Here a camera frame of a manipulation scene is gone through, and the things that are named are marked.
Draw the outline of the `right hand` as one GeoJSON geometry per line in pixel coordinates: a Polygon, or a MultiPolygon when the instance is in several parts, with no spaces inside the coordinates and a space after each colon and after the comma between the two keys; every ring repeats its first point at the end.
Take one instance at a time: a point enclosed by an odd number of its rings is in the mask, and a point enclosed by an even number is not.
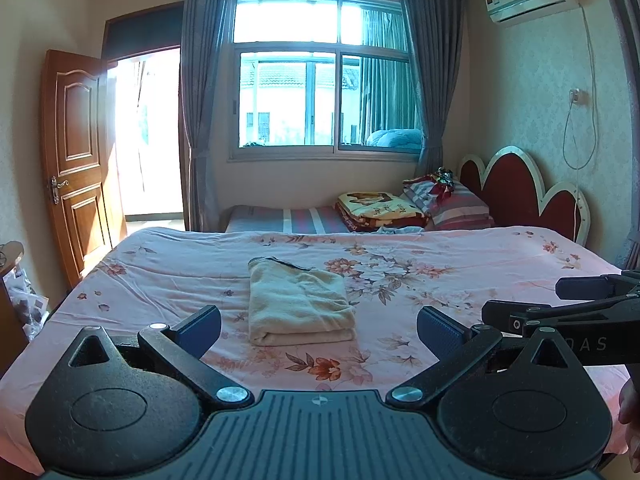
{"type": "Polygon", "coordinates": [[[625,427],[625,441],[631,470],[638,474],[640,469],[640,414],[639,393],[631,379],[620,390],[618,398],[620,412],[618,421],[625,427]]]}

